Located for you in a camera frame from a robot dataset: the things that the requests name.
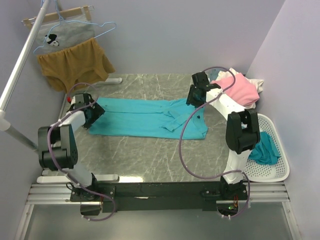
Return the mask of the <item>turquoise polo shirt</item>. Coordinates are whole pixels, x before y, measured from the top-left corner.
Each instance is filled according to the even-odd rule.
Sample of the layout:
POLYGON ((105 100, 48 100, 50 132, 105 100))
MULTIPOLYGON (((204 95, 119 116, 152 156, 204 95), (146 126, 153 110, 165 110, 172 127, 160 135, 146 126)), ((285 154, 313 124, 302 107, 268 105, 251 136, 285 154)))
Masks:
POLYGON ((89 128, 91 135, 202 140, 208 127, 204 109, 198 111, 186 99, 98 99, 104 114, 89 128))

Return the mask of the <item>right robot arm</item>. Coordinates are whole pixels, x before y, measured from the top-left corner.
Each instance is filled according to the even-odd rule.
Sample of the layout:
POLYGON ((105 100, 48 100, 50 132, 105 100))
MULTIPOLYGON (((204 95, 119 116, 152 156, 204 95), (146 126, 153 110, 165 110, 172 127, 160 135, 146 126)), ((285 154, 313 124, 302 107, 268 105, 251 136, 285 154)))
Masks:
POLYGON ((238 104, 218 84, 211 84, 204 71, 191 77, 193 84, 189 88, 186 104, 195 107, 195 110, 182 128, 178 149, 181 149, 183 134, 191 118, 207 105, 214 107, 226 120, 225 141, 229 148, 227 164, 224 172, 217 176, 198 178, 212 180, 220 177, 221 192, 238 190, 245 177, 244 169, 249 155, 261 139, 258 113, 253 108, 247 109, 238 104))

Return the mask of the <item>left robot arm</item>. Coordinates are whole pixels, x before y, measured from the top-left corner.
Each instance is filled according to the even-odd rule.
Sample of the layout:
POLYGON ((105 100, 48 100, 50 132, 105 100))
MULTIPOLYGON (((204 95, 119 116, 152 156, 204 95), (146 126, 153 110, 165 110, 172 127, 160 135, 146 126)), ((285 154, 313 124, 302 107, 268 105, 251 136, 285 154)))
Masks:
POLYGON ((67 188, 81 200, 93 201, 100 196, 98 181, 93 173, 78 162, 75 131, 90 129, 105 110, 89 93, 77 93, 70 101, 66 115, 51 126, 38 129, 38 161, 43 169, 60 171, 69 180, 67 188))

